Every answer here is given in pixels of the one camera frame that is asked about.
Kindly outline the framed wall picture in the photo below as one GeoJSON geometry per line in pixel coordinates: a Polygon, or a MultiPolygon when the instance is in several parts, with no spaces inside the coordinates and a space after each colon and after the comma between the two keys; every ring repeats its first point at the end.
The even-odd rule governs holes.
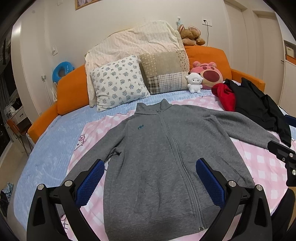
{"type": "Polygon", "coordinates": [[[81,9],[100,0],[75,0],[75,10],[81,9]]]}

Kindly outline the black garment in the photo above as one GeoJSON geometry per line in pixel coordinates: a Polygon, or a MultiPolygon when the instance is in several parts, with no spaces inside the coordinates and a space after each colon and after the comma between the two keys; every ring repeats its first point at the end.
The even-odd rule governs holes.
{"type": "Polygon", "coordinates": [[[280,141],[291,147],[292,136],[285,117],[273,99],[259,90],[250,80],[241,78],[240,85],[226,79],[225,85],[234,93],[235,111],[268,131],[278,134],[280,141]]]}

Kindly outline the blue floral white pillow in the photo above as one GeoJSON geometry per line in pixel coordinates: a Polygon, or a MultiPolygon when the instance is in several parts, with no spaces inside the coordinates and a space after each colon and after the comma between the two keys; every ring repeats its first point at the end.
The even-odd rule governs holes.
{"type": "Polygon", "coordinates": [[[150,96],[135,55],[95,68],[90,77],[98,112],[150,96]]]}

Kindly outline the light blue bed sheet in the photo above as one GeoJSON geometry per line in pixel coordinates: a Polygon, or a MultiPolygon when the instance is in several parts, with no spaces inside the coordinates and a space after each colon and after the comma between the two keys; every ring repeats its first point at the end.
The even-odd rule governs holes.
{"type": "MultiPolygon", "coordinates": [[[[180,91],[166,94],[176,95],[177,92],[180,91]]],[[[211,96],[212,93],[210,90],[202,90],[200,94],[192,95],[211,96]]],[[[91,110],[95,109],[85,107],[88,107],[86,114],[91,114],[91,110]]],[[[25,230],[37,185],[44,183],[47,187],[53,187],[63,181],[68,174],[67,168],[85,123],[74,111],[58,115],[36,142],[18,180],[14,197],[15,217],[25,230]]]]}

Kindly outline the white wardrobe with shelf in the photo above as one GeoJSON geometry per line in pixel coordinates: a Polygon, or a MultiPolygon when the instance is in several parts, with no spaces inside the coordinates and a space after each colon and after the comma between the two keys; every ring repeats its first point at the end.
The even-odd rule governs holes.
{"type": "Polygon", "coordinates": [[[287,113],[295,114],[295,44],[283,40],[285,59],[284,76],[279,106],[287,113]]]}

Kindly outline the brown teddy bear plush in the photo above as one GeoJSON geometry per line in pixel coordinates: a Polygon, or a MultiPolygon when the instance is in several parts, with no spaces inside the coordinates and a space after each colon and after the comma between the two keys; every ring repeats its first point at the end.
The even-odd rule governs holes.
{"type": "Polygon", "coordinates": [[[203,46],[206,41],[201,38],[201,31],[193,26],[185,28],[183,24],[178,26],[178,32],[181,36],[184,46],[203,46]]]}

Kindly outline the large pink striped pillow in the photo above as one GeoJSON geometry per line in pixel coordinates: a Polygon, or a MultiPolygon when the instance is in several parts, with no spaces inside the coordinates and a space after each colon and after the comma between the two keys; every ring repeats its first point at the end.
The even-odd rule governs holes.
{"type": "Polygon", "coordinates": [[[111,34],[85,54],[85,72],[89,106],[96,104],[96,93],[90,72],[107,63],[130,55],[185,50],[180,33],[164,20],[150,21],[111,34]]]}

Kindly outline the beige patchwork pillow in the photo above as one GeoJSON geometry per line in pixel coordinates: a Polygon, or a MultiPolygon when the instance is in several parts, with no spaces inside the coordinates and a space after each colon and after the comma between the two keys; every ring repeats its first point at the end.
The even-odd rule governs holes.
{"type": "Polygon", "coordinates": [[[184,50],[140,55],[150,94],[187,90],[189,59],[184,50]]]}

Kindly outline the small white lamb plush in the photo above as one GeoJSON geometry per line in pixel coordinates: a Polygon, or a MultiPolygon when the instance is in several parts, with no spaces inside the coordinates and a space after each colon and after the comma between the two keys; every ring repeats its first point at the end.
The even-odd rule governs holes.
{"type": "Polygon", "coordinates": [[[201,89],[203,88],[202,82],[203,77],[199,73],[190,73],[185,77],[187,80],[187,87],[189,92],[191,93],[201,93],[201,89]]]}

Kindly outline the pink strawberry bear plush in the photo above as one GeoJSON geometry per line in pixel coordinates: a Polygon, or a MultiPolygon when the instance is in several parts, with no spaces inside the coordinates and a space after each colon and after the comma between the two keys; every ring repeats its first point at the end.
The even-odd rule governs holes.
{"type": "Polygon", "coordinates": [[[190,72],[198,73],[203,77],[203,89],[211,89],[215,84],[223,83],[223,76],[217,69],[215,62],[200,63],[195,61],[190,72]]]}

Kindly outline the red garment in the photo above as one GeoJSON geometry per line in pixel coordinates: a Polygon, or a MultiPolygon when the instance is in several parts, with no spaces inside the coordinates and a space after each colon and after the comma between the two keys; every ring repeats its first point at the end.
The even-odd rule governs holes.
{"type": "Polygon", "coordinates": [[[219,98],[225,111],[235,111],[235,94],[227,85],[217,83],[211,88],[211,92],[219,98]]]}

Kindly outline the grey zip-up sweatshirt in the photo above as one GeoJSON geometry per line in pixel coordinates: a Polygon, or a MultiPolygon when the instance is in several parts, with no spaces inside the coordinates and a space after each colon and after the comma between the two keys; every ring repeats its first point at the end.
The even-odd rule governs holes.
{"type": "Polygon", "coordinates": [[[72,168],[74,179],[98,159],[108,162],[103,216],[109,240],[172,240],[207,229],[219,212],[196,172],[204,158],[228,180],[252,188],[233,144],[266,149],[276,137],[246,116],[193,105],[138,103],[72,168]]]}

